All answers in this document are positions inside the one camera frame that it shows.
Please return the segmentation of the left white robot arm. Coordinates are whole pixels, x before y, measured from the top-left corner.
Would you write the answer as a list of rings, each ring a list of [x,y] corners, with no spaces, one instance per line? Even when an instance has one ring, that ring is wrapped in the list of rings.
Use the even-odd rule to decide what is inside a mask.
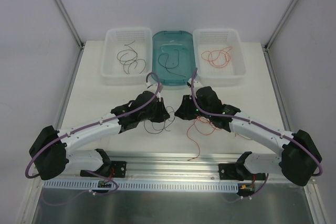
[[[169,117],[163,98],[158,93],[144,91],[87,125],[67,130],[47,126],[29,149],[32,159],[25,176],[50,180],[65,171],[75,170],[81,177],[109,177],[113,174],[113,165],[108,154],[101,148],[88,151],[81,148],[101,138],[132,130],[141,122],[162,123]]]

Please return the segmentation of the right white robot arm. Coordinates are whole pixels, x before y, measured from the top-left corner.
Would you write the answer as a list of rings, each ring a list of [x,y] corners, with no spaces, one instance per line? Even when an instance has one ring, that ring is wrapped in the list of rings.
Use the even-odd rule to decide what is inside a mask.
[[[225,179],[243,181],[253,176],[265,179],[266,174],[280,174],[297,186],[305,186],[320,168],[322,157],[307,132],[293,133],[266,126],[239,108],[222,103],[211,87],[184,95],[175,116],[188,121],[206,118],[216,128],[242,135],[272,151],[270,154],[244,152],[235,163],[221,168]]]

